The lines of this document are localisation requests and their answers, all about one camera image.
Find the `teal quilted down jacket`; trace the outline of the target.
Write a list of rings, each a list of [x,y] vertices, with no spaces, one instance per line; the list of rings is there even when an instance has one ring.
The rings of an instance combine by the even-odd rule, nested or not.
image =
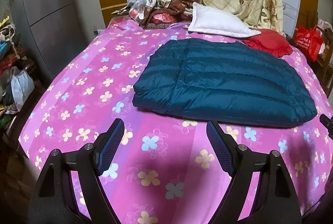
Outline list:
[[[199,121],[293,128],[317,109],[285,60],[240,42],[168,41],[134,84],[133,105]]]

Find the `pile of colourful clothes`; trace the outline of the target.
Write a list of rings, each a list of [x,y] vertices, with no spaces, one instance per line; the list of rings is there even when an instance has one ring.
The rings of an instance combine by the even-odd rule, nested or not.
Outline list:
[[[1,75],[23,56],[24,51],[20,46],[20,33],[16,32],[15,24],[10,22],[10,16],[7,15],[1,21]]]

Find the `wooden chair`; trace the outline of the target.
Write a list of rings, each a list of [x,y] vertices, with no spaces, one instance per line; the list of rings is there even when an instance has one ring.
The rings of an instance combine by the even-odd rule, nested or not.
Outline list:
[[[329,28],[319,28],[319,30],[322,32],[325,49],[323,54],[317,56],[314,63],[314,72],[324,93],[329,97],[332,91],[332,64],[330,64],[332,57],[332,30]]]

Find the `red shopping bag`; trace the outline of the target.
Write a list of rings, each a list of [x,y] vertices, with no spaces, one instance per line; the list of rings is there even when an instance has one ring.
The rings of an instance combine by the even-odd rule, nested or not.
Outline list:
[[[323,43],[323,39],[317,31],[316,25],[311,29],[299,26],[294,41],[296,47],[307,59],[312,62],[316,61]]]

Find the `red cushion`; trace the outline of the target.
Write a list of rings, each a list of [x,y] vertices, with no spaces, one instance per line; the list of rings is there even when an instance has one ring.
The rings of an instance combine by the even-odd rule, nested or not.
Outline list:
[[[252,49],[257,49],[270,53],[276,58],[282,58],[285,55],[293,53],[288,41],[275,30],[257,29],[261,34],[243,39],[244,44]]]

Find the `white plastic bag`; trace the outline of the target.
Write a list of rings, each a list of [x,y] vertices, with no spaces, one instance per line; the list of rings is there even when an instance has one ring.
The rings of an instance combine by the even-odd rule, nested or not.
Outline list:
[[[14,104],[19,112],[33,92],[34,82],[26,70],[19,70],[16,66],[10,70],[10,81]]]

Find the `white pillow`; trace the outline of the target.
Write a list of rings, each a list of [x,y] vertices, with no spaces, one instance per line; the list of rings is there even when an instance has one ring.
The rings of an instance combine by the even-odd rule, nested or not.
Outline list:
[[[193,3],[193,18],[188,31],[233,38],[250,38],[261,34],[261,31],[250,29],[229,12],[196,2]]]

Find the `grey refrigerator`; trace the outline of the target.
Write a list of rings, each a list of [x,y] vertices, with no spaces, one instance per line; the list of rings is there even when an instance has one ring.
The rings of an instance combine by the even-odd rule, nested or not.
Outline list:
[[[9,0],[20,43],[51,82],[106,26],[99,0]]]

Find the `clear plastic bag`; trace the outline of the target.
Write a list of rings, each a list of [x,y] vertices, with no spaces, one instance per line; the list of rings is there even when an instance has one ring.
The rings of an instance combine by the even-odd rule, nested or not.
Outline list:
[[[149,0],[136,0],[129,10],[129,16],[140,22],[144,19],[144,11]]]

